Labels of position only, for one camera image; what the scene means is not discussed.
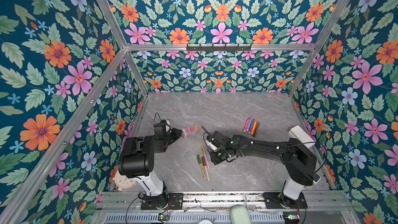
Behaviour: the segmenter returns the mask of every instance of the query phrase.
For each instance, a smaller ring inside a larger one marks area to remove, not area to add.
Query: light blue flower
[[[30,38],[36,36],[35,30],[30,30],[28,27],[25,27],[25,29],[27,30],[27,31],[25,32],[25,34],[29,35]]]
[[[47,88],[44,88],[44,91],[47,92],[48,95],[51,95],[52,93],[54,93],[54,88],[48,85]]]
[[[20,101],[18,100],[19,98],[21,98],[21,96],[16,96],[15,93],[12,94],[11,96],[8,96],[7,99],[11,100],[11,104],[15,104],[15,102],[19,103]]]
[[[15,144],[14,146],[10,147],[10,150],[14,150],[14,153],[18,153],[19,150],[23,150],[22,147],[23,142],[19,143],[18,141],[15,140],[14,144]]]
[[[42,105],[42,107],[44,108],[44,110],[42,110],[41,113],[46,113],[46,115],[48,115],[49,112],[52,112],[52,109],[50,109],[51,105],[48,105],[48,106]]]

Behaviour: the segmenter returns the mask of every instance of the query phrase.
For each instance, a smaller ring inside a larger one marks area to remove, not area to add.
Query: small blue flower
[[[50,109],[51,105],[48,105],[48,106],[42,105],[42,107],[44,108],[44,110],[42,110],[41,113],[46,113],[46,115],[48,115],[49,112],[52,112],[52,110]]]
[[[14,150],[14,153],[18,153],[19,150],[23,150],[23,142],[18,143],[18,141],[15,141],[14,144],[14,146],[10,147],[10,150]]]
[[[54,93],[54,88],[51,87],[50,85],[48,85],[47,88],[44,88],[44,91],[45,91],[45,92],[48,92],[48,93],[47,93],[48,95],[51,95],[52,93]]]
[[[19,98],[21,98],[21,96],[16,96],[15,93],[12,94],[11,96],[8,96],[7,99],[11,100],[11,104],[15,104],[15,102],[19,103],[20,101],[18,100]]]
[[[71,159],[69,162],[66,163],[67,169],[72,168],[72,165],[73,165],[73,164],[74,164],[74,162],[72,162],[72,159]]]
[[[27,31],[25,32],[25,34],[29,35],[30,38],[36,36],[35,30],[30,30],[28,27],[25,27],[25,29],[27,30]]]

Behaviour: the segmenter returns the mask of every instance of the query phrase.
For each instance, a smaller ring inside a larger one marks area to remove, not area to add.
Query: wall
[[[3,119],[0,211],[3,211],[118,47],[95,0],[80,0],[81,4],[77,0],[0,2],[0,116]],[[104,54],[106,48],[109,56]],[[81,87],[77,87],[76,69],[79,73],[85,71]],[[21,222],[89,222],[96,196],[109,187],[117,153],[133,126],[140,98],[123,61],[21,216]],[[93,166],[87,169],[84,161],[90,154],[96,162],[92,160]],[[55,193],[62,181],[63,195]]]
[[[351,0],[295,93],[338,189],[363,222],[398,216],[398,0]]]

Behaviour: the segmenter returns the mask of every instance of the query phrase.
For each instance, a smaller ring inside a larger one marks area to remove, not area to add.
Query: colored marker
[[[200,168],[202,170],[203,178],[206,178],[205,171],[203,170],[202,160],[200,159],[199,154],[196,155],[196,158],[198,159],[198,163],[199,163]]]
[[[252,120],[253,120],[253,118],[250,117],[249,124],[248,124],[248,126],[246,127],[246,131],[247,131],[247,132],[249,131],[249,128],[250,128],[250,125],[251,125],[251,121],[252,121]]]
[[[257,120],[254,122],[253,128],[251,129],[251,134],[254,134],[254,130],[256,129],[257,126]]]
[[[250,120],[250,117],[248,117],[248,120],[246,120],[246,126],[245,126],[245,128],[243,129],[244,132],[246,132],[246,129],[247,129],[248,124],[249,124],[249,120]]]

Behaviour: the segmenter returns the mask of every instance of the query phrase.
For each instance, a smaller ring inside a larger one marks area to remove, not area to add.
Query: orange flower
[[[388,41],[383,43],[383,47],[379,47],[376,60],[380,60],[381,64],[392,64],[395,59],[398,59],[398,40]]]
[[[282,80],[277,81],[277,82],[275,83],[276,87],[279,87],[279,88],[285,87],[286,84],[287,84],[287,80],[285,80],[285,79],[282,79]]]
[[[87,206],[87,202],[83,202],[82,205],[80,205],[80,207],[79,207],[79,211],[80,212],[84,211],[86,209],[86,206]]]
[[[256,35],[253,36],[254,44],[269,44],[272,40],[273,36],[272,30],[268,30],[268,28],[263,28],[263,30],[257,30]]]
[[[381,224],[380,219],[376,218],[376,216],[372,213],[365,213],[365,217],[363,217],[363,221],[366,224]]]
[[[111,177],[109,178],[109,183],[112,183],[113,178],[115,177],[115,174],[116,174],[117,170],[118,170],[118,166],[115,165],[115,166],[113,167],[112,171],[111,171],[111,174],[110,174]]]
[[[173,44],[188,44],[189,36],[186,30],[176,28],[176,30],[172,30],[170,34],[170,41],[173,41]]]
[[[124,14],[124,18],[128,19],[130,22],[138,22],[138,18],[140,18],[140,15],[137,13],[137,9],[135,7],[131,7],[131,5],[123,5],[122,14]]]
[[[217,19],[220,20],[220,22],[224,22],[228,19],[229,10],[226,8],[226,5],[220,5],[216,10],[216,14]]]
[[[46,51],[44,57],[50,60],[49,63],[54,67],[63,68],[64,65],[69,64],[68,61],[72,60],[69,48],[65,47],[65,44],[61,41],[59,43],[55,40],[51,41],[51,46],[46,45],[44,50]]]
[[[214,82],[214,86],[220,88],[220,87],[222,87],[222,83],[223,83],[222,80],[218,79],[218,80],[216,80],[216,82]]]
[[[23,130],[21,135],[21,141],[28,141],[25,144],[29,150],[36,149],[39,146],[39,151],[45,150],[49,147],[49,143],[52,144],[54,139],[57,137],[55,133],[59,133],[59,124],[55,124],[57,120],[50,116],[47,119],[47,115],[38,114],[36,115],[36,121],[32,118],[28,119],[24,124],[28,130]]]
[[[341,46],[343,43],[340,40],[335,40],[328,46],[328,50],[326,51],[326,60],[328,62],[335,62],[336,60],[340,59],[341,57],[341,52],[343,52],[343,46]]]
[[[241,12],[242,11],[242,6],[236,5],[235,8],[234,8],[234,11],[235,12]]]
[[[324,7],[323,4],[321,4],[321,5],[316,4],[316,5],[314,5],[314,7],[311,7],[308,10],[307,14],[305,15],[307,17],[307,21],[314,22],[316,19],[320,18],[321,14],[325,10],[323,7]]]
[[[142,107],[142,101],[138,103],[137,112],[141,111],[141,107]]]
[[[314,127],[315,127],[315,129],[316,129],[318,132],[321,132],[321,131],[324,130],[325,123],[323,122],[322,119],[317,118],[317,119],[315,120]]]
[[[205,12],[211,12],[211,6],[210,5],[205,7]]]
[[[113,45],[108,40],[102,40],[99,50],[102,52],[102,58],[107,62],[111,62],[115,56]]]
[[[117,122],[116,125],[116,133],[118,135],[122,135],[124,132],[124,128],[126,127],[126,122],[124,121],[124,119],[119,119],[119,121]]]
[[[334,177],[334,171],[330,168],[330,166],[329,166],[328,164],[326,165],[326,169],[328,170],[329,175],[330,175],[332,181],[333,181],[333,182],[336,182],[336,178]]]

